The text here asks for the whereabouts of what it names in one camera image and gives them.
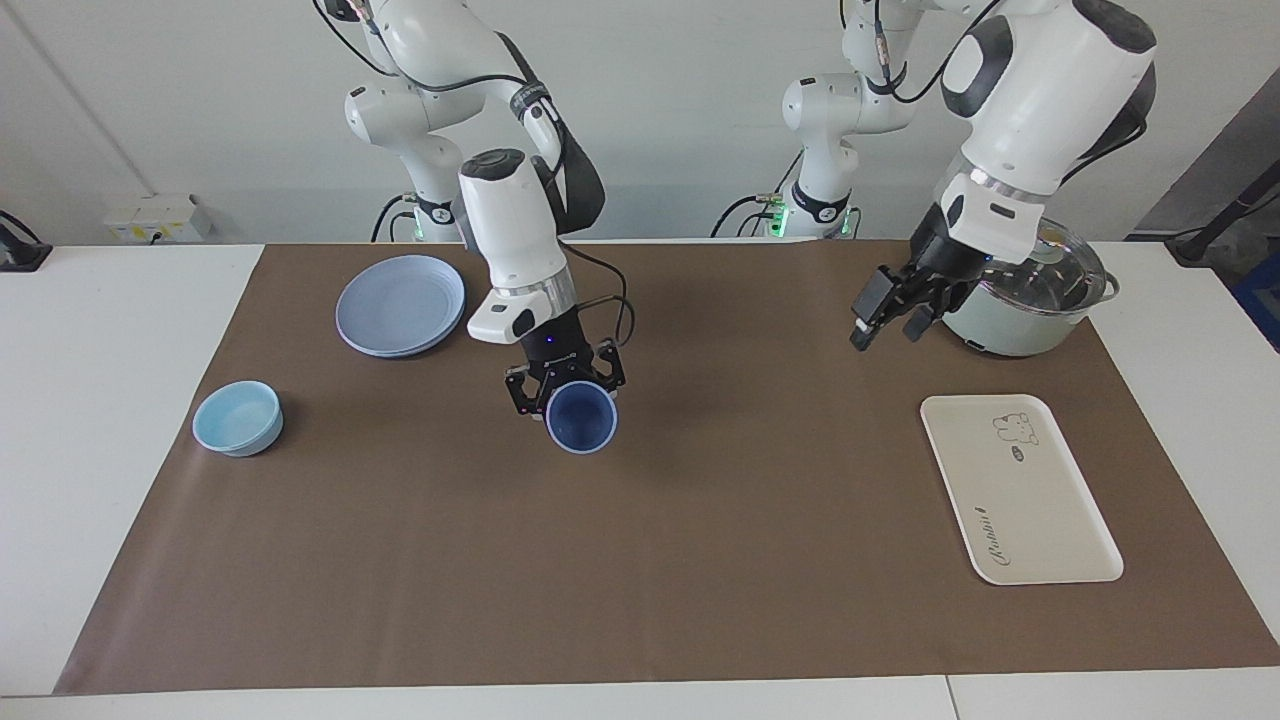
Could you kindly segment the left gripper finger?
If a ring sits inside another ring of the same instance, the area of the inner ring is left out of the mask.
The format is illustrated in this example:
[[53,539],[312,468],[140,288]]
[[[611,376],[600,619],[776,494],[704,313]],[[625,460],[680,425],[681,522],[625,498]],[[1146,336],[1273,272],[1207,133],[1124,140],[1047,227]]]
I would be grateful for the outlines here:
[[865,352],[879,332],[901,315],[901,278],[890,266],[881,265],[855,297],[850,342],[858,351]]
[[902,333],[913,342],[920,337],[947,311],[947,290],[931,290],[925,299],[915,306]]

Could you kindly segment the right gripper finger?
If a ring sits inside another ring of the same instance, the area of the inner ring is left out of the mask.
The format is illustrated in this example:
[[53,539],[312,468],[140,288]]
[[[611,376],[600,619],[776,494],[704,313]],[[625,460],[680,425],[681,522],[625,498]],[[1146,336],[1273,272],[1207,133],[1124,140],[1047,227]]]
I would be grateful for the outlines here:
[[591,345],[590,351],[588,380],[602,387],[609,396],[616,396],[626,384],[618,342],[614,338],[604,338]]
[[544,366],[511,366],[504,374],[506,388],[521,416],[541,418],[548,402]]

